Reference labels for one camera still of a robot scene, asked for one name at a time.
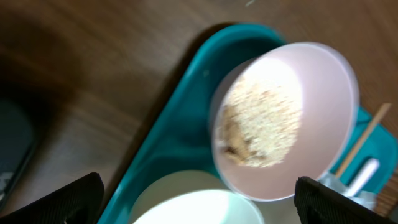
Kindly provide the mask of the pink bowl with food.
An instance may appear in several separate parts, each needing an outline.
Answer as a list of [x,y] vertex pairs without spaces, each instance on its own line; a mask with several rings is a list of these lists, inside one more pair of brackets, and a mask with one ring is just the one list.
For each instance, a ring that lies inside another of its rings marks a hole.
[[[224,99],[235,80],[256,73],[288,84],[301,100],[298,139],[283,162],[271,167],[240,166],[224,155],[218,129]],[[319,179],[338,160],[356,124],[359,90],[348,61],[335,49],[316,42],[283,45],[249,59],[220,81],[211,99],[211,150],[221,180],[254,201],[289,198],[301,176]]]

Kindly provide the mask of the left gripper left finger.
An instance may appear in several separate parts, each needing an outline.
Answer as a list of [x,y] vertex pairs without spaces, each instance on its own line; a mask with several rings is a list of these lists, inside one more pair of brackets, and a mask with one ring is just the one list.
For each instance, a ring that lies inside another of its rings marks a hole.
[[99,214],[104,184],[96,172],[1,217],[1,224],[93,223]]

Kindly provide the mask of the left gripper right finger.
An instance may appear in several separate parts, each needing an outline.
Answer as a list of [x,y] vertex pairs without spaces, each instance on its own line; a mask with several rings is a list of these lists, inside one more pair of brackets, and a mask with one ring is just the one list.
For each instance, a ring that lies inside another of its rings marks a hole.
[[294,205],[302,224],[394,224],[309,177],[296,181]]

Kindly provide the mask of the pale green bowl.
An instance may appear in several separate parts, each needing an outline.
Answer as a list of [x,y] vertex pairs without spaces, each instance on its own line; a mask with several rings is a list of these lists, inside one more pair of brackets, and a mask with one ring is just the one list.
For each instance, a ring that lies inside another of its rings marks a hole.
[[150,184],[130,212],[132,224],[264,224],[258,207],[199,170],[166,175]]

